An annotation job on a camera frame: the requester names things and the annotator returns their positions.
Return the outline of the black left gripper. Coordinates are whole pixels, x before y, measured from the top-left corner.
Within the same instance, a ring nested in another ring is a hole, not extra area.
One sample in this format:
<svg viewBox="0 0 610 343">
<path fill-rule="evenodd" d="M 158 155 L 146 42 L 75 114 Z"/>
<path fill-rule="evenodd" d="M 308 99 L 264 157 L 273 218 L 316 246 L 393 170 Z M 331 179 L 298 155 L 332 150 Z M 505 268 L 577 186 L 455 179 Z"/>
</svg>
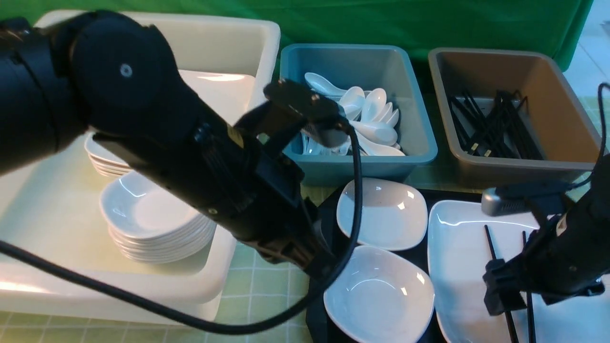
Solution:
<svg viewBox="0 0 610 343">
<path fill-rule="evenodd" d="M 257 139 L 231 137 L 236 132 L 209 124 L 194 130 L 190 142 L 207 176 L 190 204 L 269 262 L 291 262 L 316 280 L 328 277 L 337 259 L 315 228 L 316 206 L 301 197 L 300 169 Z"/>
</svg>

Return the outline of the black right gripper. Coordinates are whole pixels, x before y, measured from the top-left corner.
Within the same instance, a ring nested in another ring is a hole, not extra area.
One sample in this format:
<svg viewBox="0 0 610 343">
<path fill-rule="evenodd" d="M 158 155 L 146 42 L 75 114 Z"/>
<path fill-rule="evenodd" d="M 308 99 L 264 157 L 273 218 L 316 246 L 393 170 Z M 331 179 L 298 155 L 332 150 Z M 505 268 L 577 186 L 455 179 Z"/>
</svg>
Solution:
<svg viewBox="0 0 610 343">
<path fill-rule="evenodd" d="M 606 229 L 570 227 L 556 235 L 535 230 L 514 258 L 492 259 L 485 267 L 484 304 L 489 315 L 523 310 L 521 293 L 541 295 L 547 305 L 605 293 Z"/>
</svg>

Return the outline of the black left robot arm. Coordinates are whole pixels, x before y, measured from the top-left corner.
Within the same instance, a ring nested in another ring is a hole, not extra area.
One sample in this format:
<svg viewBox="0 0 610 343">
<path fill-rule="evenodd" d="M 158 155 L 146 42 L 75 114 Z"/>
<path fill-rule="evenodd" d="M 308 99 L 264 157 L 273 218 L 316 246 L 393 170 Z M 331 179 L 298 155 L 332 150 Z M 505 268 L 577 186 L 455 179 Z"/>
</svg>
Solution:
<svg viewBox="0 0 610 343">
<path fill-rule="evenodd" d="M 314 230 L 316 206 L 283 154 L 306 120 L 337 111 L 294 81 L 265 86 L 266 101 L 228 124 L 180 76 L 153 25 L 93 11 L 45 29 L 1 22 L 1 173 L 97 143 L 255 248 L 328 277 L 338 259 Z"/>
</svg>

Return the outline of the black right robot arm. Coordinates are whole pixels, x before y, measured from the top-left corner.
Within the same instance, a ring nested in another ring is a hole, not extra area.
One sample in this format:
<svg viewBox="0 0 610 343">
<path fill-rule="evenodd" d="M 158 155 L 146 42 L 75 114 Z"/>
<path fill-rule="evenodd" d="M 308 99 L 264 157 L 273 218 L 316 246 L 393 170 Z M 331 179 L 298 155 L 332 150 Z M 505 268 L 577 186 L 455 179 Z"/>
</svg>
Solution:
<svg viewBox="0 0 610 343">
<path fill-rule="evenodd" d="M 609 157 L 591 174 L 590 189 L 577 201 L 569 184 L 551 180 L 486 189 L 481 210 L 496 217 L 531 213 L 538 222 L 514 258 L 485 267 L 484 303 L 492 316 L 526 308 L 521 293 L 541 295 L 547 305 L 605 291 L 610 267 Z"/>
</svg>

